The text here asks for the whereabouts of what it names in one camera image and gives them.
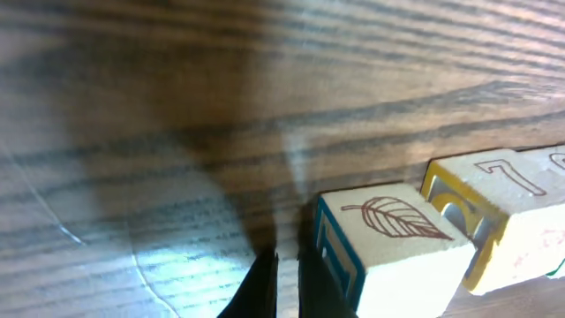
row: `wooden table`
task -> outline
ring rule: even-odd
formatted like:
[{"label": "wooden table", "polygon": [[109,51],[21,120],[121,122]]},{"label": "wooden table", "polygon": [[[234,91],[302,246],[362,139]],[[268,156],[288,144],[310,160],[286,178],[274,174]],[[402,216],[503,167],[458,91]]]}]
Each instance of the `wooden table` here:
[{"label": "wooden table", "polygon": [[[0,316],[217,314],[314,195],[565,141],[563,0],[3,0]],[[563,281],[446,317],[563,317]]]}]

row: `leaf illustration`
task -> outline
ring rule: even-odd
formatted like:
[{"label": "leaf illustration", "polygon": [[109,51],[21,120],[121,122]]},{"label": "leaf illustration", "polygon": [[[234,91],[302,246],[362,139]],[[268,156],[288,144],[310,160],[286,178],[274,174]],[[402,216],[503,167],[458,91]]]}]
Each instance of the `leaf illustration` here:
[{"label": "leaf illustration", "polygon": [[342,207],[360,209],[368,227],[390,238],[432,238],[453,240],[433,225],[411,204],[393,197],[374,197],[363,205]]}]

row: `cube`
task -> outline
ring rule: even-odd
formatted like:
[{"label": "cube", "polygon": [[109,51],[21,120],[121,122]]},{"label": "cube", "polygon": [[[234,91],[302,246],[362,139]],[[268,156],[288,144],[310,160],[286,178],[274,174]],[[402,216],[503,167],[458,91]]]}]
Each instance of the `cube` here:
[{"label": "cube", "polygon": [[463,285],[481,295],[557,269],[564,186],[554,171],[498,149],[432,161],[422,194],[477,247]]},{"label": "cube", "polygon": [[314,243],[363,317],[438,317],[474,245],[410,185],[321,195]]},{"label": "cube", "polygon": [[[565,178],[565,145],[523,151],[521,154],[540,165],[542,169],[553,170]],[[561,263],[558,269],[547,273],[547,276],[552,279],[565,276],[565,266]]]},{"label": "cube", "polygon": [[546,275],[551,279],[559,279],[565,277],[565,260],[561,262],[561,265],[559,265],[559,267],[556,270],[552,270]]}]

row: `blue border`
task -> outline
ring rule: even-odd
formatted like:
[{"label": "blue border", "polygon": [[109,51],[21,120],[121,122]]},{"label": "blue border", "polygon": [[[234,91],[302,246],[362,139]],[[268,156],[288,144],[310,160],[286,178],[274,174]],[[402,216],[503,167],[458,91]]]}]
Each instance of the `blue border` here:
[{"label": "blue border", "polygon": [[[321,231],[321,247],[323,248],[325,246],[331,246],[331,244],[329,243],[328,237],[326,236],[326,225],[324,224],[322,225],[322,231]],[[326,248],[326,253],[328,254],[329,262],[332,263],[332,267],[334,268],[335,271],[337,271],[336,274],[339,277],[339,281],[342,286],[342,291],[345,294],[345,297],[347,298],[346,291],[350,289],[351,275],[350,273],[348,273],[343,269],[343,266],[341,266],[339,259],[337,258],[337,254],[335,253],[333,248]]]},{"label": "blue border", "polygon": [[335,235],[337,235],[337,238],[342,242],[343,248],[345,248],[345,252],[347,252],[347,255],[350,257],[351,262],[353,263],[353,265],[357,270],[357,277],[355,279],[355,282],[353,282],[353,289],[351,290],[351,295],[349,298],[350,306],[353,308],[353,310],[357,310],[359,306],[359,301],[361,299],[361,292],[363,291],[363,284],[365,283],[365,276],[366,276],[365,268],[363,267],[363,263],[361,263],[361,260],[353,250],[350,241],[347,239],[347,237],[345,237],[342,228],[335,220],[335,217],[331,214],[327,203],[324,201],[322,197],[318,199],[318,208],[316,211],[316,219],[315,219],[316,228],[314,233],[314,245],[318,247],[318,237],[320,235],[320,224],[321,224],[322,213],[324,213],[328,218],[329,223],[334,228]]}]

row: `toy block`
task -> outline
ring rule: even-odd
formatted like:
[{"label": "toy block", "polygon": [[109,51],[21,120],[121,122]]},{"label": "toy block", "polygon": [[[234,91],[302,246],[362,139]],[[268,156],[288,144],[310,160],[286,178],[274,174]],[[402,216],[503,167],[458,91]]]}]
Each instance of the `toy block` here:
[{"label": "toy block", "polygon": [[559,267],[556,270],[552,270],[546,274],[547,277],[551,279],[558,279],[565,277],[565,260],[561,262]]},{"label": "toy block", "polygon": [[552,170],[499,149],[432,161],[422,194],[477,247],[463,285],[481,295],[559,266],[564,186]]},{"label": "toy block", "polygon": [[[537,163],[542,169],[553,170],[565,178],[565,145],[528,150],[520,154],[522,154],[524,158]],[[563,262],[558,269],[547,273],[547,276],[551,279],[564,277],[565,266],[562,264]]]},{"label": "toy block", "polygon": [[475,254],[404,184],[322,194],[314,243],[360,318],[440,316]]}]

